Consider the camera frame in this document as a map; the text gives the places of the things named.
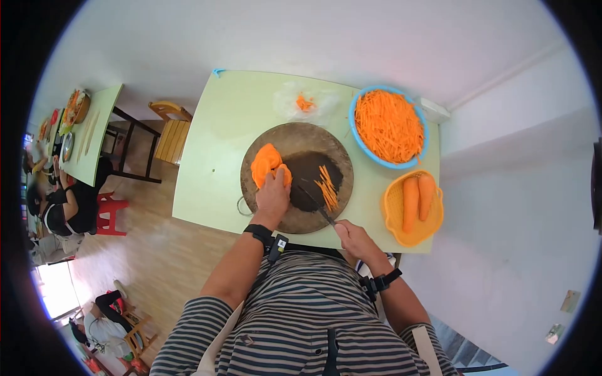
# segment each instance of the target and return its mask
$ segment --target orange basket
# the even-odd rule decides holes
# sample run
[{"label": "orange basket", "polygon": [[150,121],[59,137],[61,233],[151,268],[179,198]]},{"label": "orange basket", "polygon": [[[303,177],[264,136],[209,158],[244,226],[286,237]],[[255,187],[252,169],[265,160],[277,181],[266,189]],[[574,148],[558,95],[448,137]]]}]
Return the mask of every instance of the orange basket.
[{"label": "orange basket", "polygon": [[407,177],[418,177],[422,174],[430,175],[428,171],[414,170],[398,177],[387,187],[380,198],[380,210],[385,219],[385,227],[393,233],[395,240],[404,247],[413,247],[420,244],[430,235],[433,235],[443,222],[443,191],[437,187],[426,221],[421,221],[416,217],[414,230],[411,233],[405,233],[402,230],[403,180]]}]

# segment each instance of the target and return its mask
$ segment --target person's right hand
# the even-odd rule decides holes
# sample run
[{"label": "person's right hand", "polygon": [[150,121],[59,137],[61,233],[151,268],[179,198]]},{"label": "person's right hand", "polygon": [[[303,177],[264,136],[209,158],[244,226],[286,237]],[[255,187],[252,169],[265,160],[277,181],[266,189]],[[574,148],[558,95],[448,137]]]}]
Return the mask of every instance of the person's right hand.
[{"label": "person's right hand", "polygon": [[54,174],[56,176],[57,171],[59,169],[59,166],[58,166],[58,155],[55,155],[55,156],[52,157],[52,165],[54,166]]},{"label": "person's right hand", "polygon": [[364,261],[368,266],[370,263],[386,255],[374,243],[363,227],[356,226],[350,221],[337,221],[335,231],[341,238],[341,246],[352,256]]},{"label": "person's right hand", "polygon": [[62,168],[59,169],[59,178],[61,179],[61,185],[63,186],[63,189],[67,188],[68,184],[67,184],[67,173],[65,172],[65,170],[63,170]]}]

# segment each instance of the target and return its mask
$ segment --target round cutting board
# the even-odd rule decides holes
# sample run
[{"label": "round cutting board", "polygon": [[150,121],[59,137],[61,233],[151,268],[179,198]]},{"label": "round cutting board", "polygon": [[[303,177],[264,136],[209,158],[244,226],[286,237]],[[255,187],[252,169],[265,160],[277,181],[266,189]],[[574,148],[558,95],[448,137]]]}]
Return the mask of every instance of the round cutting board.
[{"label": "round cutting board", "polygon": [[[286,123],[268,129],[249,146],[240,167],[240,188],[249,209],[257,211],[257,186],[251,176],[251,163],[263,145],[272,143],[291,170],[293,183],[291,203],[277,230],[284,233],[310,233],[328,226],[315,208],[315,203],[298,189],[303,187],[324,205],[331,218],[345,209],[353,190],[353,166],[343,145],[330,132],[309,123]],[[325,165],[337,189],[338,208],[328,212],[320,188],[313,180],[320,180],[319,166]]]}]

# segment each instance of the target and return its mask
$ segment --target blue bowl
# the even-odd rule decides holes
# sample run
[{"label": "blue bowl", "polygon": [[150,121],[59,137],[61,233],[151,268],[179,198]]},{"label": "blue bowl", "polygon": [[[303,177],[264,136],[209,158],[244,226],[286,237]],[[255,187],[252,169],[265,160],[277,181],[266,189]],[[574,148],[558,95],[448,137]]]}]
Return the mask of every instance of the blue bowl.
[{"label": "blue bowl", "polygon": [[[351,132],[353,133],[353,137],[355,138],[355,141],[358,142],[359,147],[364,151],[364,153],[366,153],[366,155],[368,155],[374,162],[378,163],[379,165],[385,166],[387,168],[392,168],[393,170],[403,170],[404,168],[413,167],[418,164],[418,159],[416,157],[413,157],[408,162],[399,163],[399,164],[383,161],[382,159],[378,158],[364,144],[364,142],[362,141],[362,138],[359,136],[358,130],[355,128],[355,105],[358,103],[358,98],[360,96],[364,95],[365,93],[368,93],[369,91],[377,90],[377,89],[385,90],[385,91],[388,91],[389,93],[401,94],[408,101],[408,103],[414,103],[414,101],[409,96],[407,96],[406,93],[404,93],[401,90],[389,87],[389,86],[376,85],[376,86],[369,86],[367,88],[360,90],[359,93],[355,94],[355,97],[353,97],[353,100],[351,101],[351,105],[349,106],[349,116],[348,116],[349,126],[351,127]],[[416,112],[416,115],[420,119],[420,123],[422,124],[422,127],[424,128],[424,143],[422,146],[422,152],[420,153],[420,159],[424,159],[426,150],[429,148],[429,127],[426,125],[426,120],[424,119],[424,114],[422,113],[422,110],[420,109],[420,107],[414,106],[414,111]]]}]

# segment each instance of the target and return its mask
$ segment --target kitchen knife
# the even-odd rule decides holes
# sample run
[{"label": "kitchen knife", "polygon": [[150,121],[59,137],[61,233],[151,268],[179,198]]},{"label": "kitchen knife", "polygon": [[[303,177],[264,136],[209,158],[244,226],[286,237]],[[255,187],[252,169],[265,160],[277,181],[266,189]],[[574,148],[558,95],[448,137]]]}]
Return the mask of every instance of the kitchen knife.
[{"label": "kitchen knife", "polygon": [[301,186],[296,185],[296,187],[300,190],[302,190],[318,207],[318,211],[320,212],[320,214],[322,214],[322,217],[324,217],[326,219],[326,221],[328,221],[328,223],[330,223],[333,227],[335,225],[334,220],[326,213],[326,211],[324,209],[322,209],[322,205],[319,204],[318,201],[315,200],[315,198],[313,198],[309,192],[307,192],[305,189],[303,189]]}]

